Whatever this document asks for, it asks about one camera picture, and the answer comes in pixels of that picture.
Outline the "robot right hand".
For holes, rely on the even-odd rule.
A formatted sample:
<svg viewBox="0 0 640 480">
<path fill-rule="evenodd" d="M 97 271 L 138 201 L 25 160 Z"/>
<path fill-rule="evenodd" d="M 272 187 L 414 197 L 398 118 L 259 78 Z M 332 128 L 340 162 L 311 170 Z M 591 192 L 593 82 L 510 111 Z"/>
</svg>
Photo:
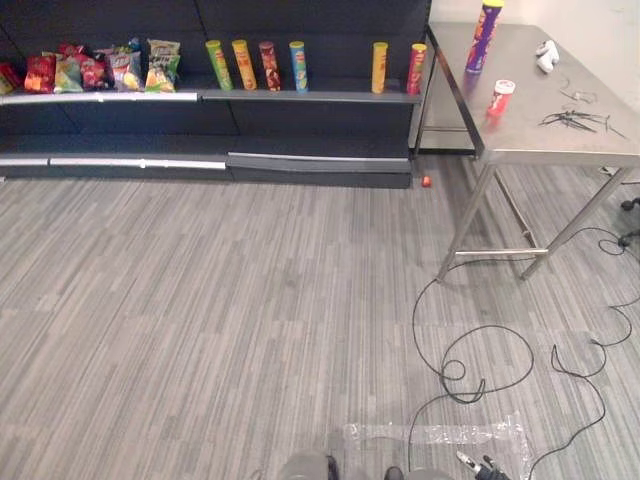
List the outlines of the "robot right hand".
<svg viewBox="0 0 640 480">
<path fill-rule="evenodd" d="M 473 473 L 475 480 L 509 480 L 510 477 L 501 467 L 489 456 L 484 455 L 483 460 L 478 462 L 469 455 L 457 451 L 456 458 L 468 470 Z"/>
</svg>

